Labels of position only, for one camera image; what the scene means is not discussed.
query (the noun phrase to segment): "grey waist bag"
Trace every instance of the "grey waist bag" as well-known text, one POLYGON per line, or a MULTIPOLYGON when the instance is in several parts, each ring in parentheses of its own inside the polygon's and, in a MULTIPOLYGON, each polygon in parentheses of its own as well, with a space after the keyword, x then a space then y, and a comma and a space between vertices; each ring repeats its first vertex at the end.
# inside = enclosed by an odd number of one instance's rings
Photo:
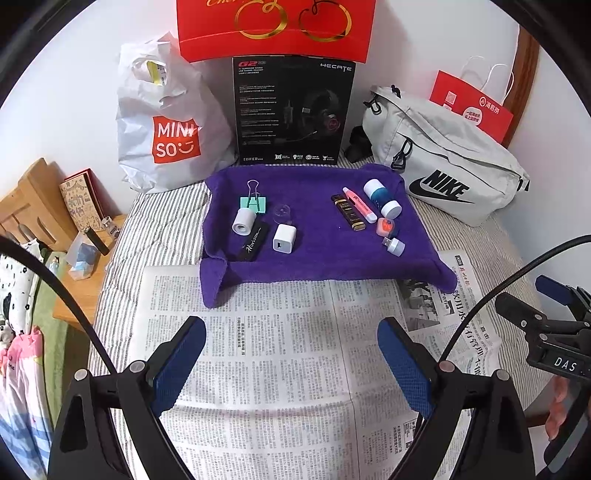
POLYGON ((363 129, 376 161, 398 170, 409 195, 479 226, 529 177, 502 145, 464 117, 393 87, 373 87, 363 129))

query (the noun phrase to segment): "qr code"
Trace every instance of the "qr code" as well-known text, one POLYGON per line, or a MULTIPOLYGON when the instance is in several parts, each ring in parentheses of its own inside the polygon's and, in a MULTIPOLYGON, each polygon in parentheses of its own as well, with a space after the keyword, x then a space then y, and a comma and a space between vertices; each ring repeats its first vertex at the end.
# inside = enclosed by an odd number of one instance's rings
POLYGON ((456 103, 456 98, 457 98, 457 95, 455 93, 448 92, 447 96, 445 97, 445 101, 447 103, 449 103, 450 105, 453 105, 454 103, 456 103))

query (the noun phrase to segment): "red paper bag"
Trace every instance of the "red paper bag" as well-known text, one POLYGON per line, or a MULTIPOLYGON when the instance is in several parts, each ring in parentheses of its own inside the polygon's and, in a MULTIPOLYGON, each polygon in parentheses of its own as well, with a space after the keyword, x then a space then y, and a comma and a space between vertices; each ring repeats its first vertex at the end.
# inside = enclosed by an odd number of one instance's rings
POLYGON ((513 114, 491 97, 441 70, 437 74, 430 100, 474 122, 499 143, 505 138, 513 120, 513 114))
POLYGON ((298 54, 365 62, 376 0, 177 0, 187 61, 298 54))

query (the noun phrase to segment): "striped bed sheet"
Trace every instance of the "striped bed sheet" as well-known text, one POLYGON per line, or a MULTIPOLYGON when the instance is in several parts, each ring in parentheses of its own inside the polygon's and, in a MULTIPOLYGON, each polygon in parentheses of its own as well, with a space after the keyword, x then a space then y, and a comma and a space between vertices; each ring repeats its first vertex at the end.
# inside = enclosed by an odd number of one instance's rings
MULTIPOLYGON (((351 166, 341 158, 337 167, 359 168, 361 165, 351 166)), ((144 267, 199 262, 209 200, 210 192, 205 183, 155 195, 139 194, 136 198, 113 252, 95 321, 95 329, 119 371, 135 360, 128 357, 129 340, 136 320, 144 267)), ((483 293, 523 265, 517 249, 494 215, 482 226, 473 228, 420 200, 412 199, 412 202, 437 250, 463 249, 468 253, 483 293)), ((529 279, 517 281, 507 291, 540 308, 529 279)), ((492 302, 486 308, 503 340, 499 353, 501 367, 512 375, 525 408, 548 383, 550 375, 527 365, 527 346, 522 332, 500 318, 492 302)), ((106 374, 105 366, 93 349, 89 369, 95 375, 106 374)), ((120 410, 115 411, 113 420, 124 454, 133 468, 131 439, 120 410)))

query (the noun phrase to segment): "edifier g2 box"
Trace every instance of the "edifier g2 box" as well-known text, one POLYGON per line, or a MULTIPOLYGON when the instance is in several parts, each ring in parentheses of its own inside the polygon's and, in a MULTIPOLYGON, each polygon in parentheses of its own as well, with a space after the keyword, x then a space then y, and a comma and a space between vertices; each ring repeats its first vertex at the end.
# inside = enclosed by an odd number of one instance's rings
POLYGON ((353 88, 352 61, 235 57, 240 161, 335 165, 353 88))

